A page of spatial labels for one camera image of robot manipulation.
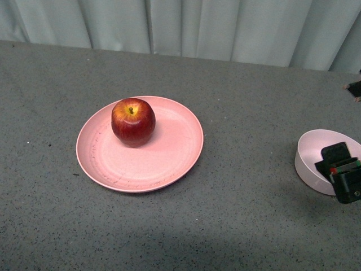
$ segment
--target apple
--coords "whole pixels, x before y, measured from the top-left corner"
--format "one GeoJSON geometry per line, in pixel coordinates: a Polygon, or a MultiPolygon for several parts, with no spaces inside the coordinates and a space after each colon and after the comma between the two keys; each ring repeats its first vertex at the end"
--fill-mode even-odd
{"type": "Polygon", "coordinates": [[[152,107],[139,98],[120,100],[112,110],[112,130],[125,145],[139,147],[152,137],[156,116],[152,107]]]}

